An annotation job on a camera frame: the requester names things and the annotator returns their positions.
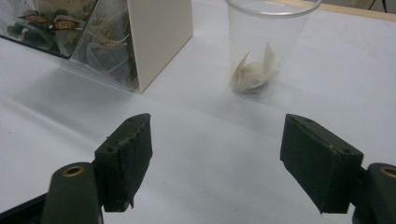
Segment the white tablecloth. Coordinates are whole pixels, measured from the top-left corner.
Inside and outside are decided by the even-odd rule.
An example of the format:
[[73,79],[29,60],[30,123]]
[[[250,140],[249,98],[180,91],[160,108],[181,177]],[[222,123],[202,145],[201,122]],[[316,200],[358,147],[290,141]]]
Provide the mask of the white tablecloth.
[[396,23],[314,12],[276,91],[239,97],[228,81],[227,6],[192,1],[194,36],[142,93],[67,72],[0,39],[0,212],[48,190],[125,119],[151,114],[154,156],[135,208],[105,223],[351,223],[321,215],[279,160],[287,113],[396,164]]

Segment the brass insert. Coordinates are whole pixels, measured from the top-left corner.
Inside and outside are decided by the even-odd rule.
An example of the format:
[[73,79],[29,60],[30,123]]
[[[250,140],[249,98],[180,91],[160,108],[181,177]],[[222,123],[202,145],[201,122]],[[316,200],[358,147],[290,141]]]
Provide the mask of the brass insert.
[[390,177],[396,178],[396,169],[390,166],[381,166],[379,170]]
[[79,175],[84,171],[83,166],[72,166],[64,170],[64,176],[71,177],[75,175]]

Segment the white table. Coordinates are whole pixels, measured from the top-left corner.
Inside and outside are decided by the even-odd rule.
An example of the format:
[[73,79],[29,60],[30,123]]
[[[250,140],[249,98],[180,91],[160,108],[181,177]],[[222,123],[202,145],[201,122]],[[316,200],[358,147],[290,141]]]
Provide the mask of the white table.
[[151,114],[154,156],[135,208],[105,223],[350,223],[321,215],[279,160],[287,113],[396,164],[396,22],[318,10],[274,94],[227,84],[227,9],[193,0],[194,37],[142,93],[68,73],[57,58],[0,39],[0,212],[48,190],[125,119]]

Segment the box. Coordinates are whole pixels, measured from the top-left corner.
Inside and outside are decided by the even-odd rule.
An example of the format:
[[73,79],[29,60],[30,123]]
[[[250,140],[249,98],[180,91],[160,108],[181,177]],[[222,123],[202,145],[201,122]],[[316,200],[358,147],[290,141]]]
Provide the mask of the box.
[[192,36],[191,0],[4,0],[0,36],[142,92]]

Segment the clear plastic cup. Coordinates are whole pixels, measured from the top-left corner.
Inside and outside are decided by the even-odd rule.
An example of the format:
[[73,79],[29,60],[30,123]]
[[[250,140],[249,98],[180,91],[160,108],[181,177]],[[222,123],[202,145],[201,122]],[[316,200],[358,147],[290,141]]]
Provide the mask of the clear plastic cup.
[[267,97],[309,14],[321,0],[226,0],[230,31],[230,86]]

